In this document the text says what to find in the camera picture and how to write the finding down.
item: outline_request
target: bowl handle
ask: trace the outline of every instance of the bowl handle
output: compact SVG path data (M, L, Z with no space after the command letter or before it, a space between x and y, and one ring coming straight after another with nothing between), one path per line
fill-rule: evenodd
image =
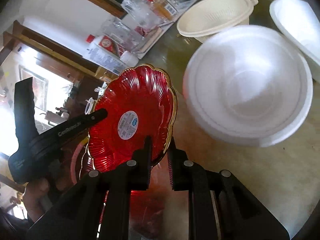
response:
M250 1L252 2L253 6L256 6L259 3L258 0L250 0Z

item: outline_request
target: tabletop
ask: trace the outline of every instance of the tabletop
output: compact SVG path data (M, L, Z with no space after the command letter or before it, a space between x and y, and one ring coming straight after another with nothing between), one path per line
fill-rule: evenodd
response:
M269 14L272 1L259 0L250 24L278 31ZM190 160L207 170L230 170L284 225L292 238L320 198L320 85L314 82L312 106L306 121L284 142L256 148L214 140L196 125L182 96L185 68L200 45L194 38L181 36L175 24L140 61L166 70L178 94L178 114L173 127L176 145L187 152ZM166 159L160 165L164 167ZM152 176L157 177L156 170ZM168 191L163 221L163 239L188 239L187 193Z

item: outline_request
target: white oval sticker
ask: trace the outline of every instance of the white oval sticker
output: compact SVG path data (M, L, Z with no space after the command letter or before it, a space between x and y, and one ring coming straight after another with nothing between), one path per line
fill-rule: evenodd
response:
M125 112L118 123L118 135L123 140L130 139L137 131L139 118L134 111Z

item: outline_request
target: scalloped red plate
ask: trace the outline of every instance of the scalloped red plate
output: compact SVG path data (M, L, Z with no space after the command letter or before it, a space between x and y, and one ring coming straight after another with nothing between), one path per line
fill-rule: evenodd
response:
M177 113L177 98L168 74L143 64L113 80L97 101L108 117L89 129L89 153L100 172L115 169L152 138L152 166L164 156Z

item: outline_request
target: metal rivet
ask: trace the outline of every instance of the metal rivet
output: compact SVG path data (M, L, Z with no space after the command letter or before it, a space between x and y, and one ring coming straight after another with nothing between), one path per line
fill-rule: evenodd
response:
M231 176L231 172L228 170L223 170L223 171L221 171L221 175L223 177L229 178Z
M185 166L187 167L191 167L193 165L193 162L192 161L184 161L183 163Z
M127 161L127 165L128 166L135 166L137 164L137 162L135 160L129 160Z
M92 170L89 172L89 176L91 178L97 177L98 175L99 175L99 171L97 171L97 170Z

